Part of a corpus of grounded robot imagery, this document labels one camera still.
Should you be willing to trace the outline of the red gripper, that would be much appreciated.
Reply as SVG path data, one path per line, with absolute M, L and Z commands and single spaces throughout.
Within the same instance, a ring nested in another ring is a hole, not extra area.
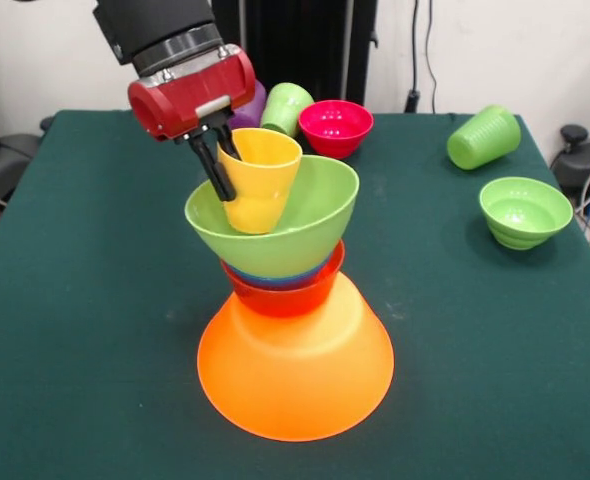
M 240 160 L 228 120 L 232 110 L 249 103 L 254 95 L 252 63 L 234 44 L 163 68 L 128 87 L 130 106 L 144 130 L 159 141 L 187 143 L 220 201 L 233 201 L 235 188 L 205 135 L 213 130 L 222 150 Z M 199 127 L 207 116 L 208 127 Z

